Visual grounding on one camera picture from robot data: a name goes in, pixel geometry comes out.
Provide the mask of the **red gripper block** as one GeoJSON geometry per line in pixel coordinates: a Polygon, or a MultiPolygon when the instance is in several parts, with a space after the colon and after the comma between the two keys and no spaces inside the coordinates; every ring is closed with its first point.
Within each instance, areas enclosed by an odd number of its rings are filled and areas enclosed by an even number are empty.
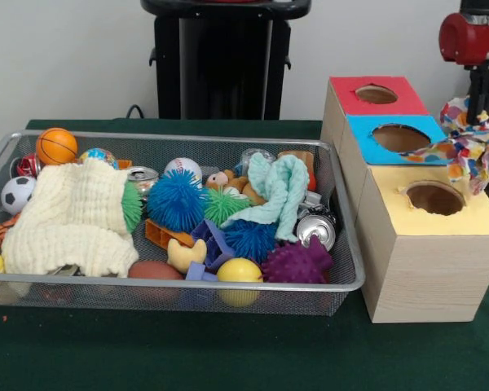
{"type": "MultiPolygon", "coordinates": [[[[440,53],[446,62],[459,65],[480,65],[489,60],[489,15],[452,13],[441,24],[438,34],[440,53]]],[[[483,81],[479,67],[470,69],[468,122],[477,122],[482,109],[489,116],[489,67],[483,81]]]]}

